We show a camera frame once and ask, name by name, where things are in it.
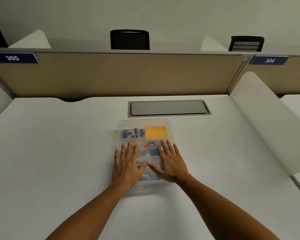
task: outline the plastic tray compartment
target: plastic tray compartment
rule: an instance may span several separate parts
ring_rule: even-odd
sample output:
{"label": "plastic tray compartment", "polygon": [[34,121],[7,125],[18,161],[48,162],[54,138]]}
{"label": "plastic tray compartment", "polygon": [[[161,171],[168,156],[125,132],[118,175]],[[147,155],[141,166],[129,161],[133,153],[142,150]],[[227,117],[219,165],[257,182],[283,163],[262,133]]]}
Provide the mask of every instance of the plastic tray compartment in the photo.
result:
{"label": "plastic tray compartment", "polygon": [[[156,146],[156,144],[161,145],[161,139],[169,139],[171,144],[173,143],[168,119],[122,120],[118,123],[118,148],[120,149],[123,143],[127,145],[128,141],[136,143],[138,145],[138,168],[144,160],[162,168]],[[136,185],[155,184],[163,181],[147,166]]]}

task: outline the desk number sign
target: desk number sign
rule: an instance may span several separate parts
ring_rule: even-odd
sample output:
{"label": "desk number sign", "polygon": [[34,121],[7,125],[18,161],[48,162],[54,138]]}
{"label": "desk number sign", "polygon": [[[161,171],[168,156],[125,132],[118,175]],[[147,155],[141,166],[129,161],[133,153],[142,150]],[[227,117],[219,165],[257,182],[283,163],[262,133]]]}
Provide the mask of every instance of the desk number sign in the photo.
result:
{"label": "desk number sign", "polygon": [[0,63],[39,63],[34,53],[0,53]]}
{"label": "desk number sign", "polygon": [[250,64],[282,66],[288,58],[289,56],[255,56]]}

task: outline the orange sticky note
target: orange sticky note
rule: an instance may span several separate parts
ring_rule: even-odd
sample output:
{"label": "orange sticky note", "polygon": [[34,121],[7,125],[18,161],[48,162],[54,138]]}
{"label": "orange sticky note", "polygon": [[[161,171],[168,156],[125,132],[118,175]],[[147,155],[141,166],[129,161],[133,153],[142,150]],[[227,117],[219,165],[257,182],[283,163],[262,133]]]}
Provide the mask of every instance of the orange sticky note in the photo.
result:
{"label": "orange sticky note", "polygon": [[165,126],[146,126],[145,127],[146,137],[165,137],[167,136]]}

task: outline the beige fabric panel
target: beige fabric panel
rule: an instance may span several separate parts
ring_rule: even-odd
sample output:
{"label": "beige fabric panel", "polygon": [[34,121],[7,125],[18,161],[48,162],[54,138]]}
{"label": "beige fabric panel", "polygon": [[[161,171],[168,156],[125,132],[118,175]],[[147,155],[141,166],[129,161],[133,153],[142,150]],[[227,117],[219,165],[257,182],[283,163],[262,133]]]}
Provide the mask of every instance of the beige fabric panel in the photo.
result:
{"label": "beige fabric panel", "polygon": [[224,94],[242,55],[36,53],[40,64],[0,64],[18,97]]}
{"label": "beige fabric panel", "polygon": [[228,94],[246,72],[254,72],[275,94],[300,94],[300,56],[291,56],[284,65],[251,65],[250,57]]}

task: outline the number 304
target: number 304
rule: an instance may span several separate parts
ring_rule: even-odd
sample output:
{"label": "number 304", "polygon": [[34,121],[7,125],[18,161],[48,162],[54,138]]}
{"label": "number 304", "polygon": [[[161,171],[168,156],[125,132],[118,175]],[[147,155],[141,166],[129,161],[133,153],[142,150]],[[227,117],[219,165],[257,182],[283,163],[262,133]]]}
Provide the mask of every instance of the number 304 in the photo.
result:
{"label": "number 304", "polygon": [[265,63],[273,63],[275,61],[275,59],[267,59],[266,61],[265,61]]}
{"label": "number 304", "polygon": [[19,60],[18,56],[6,56],[7,60]]}

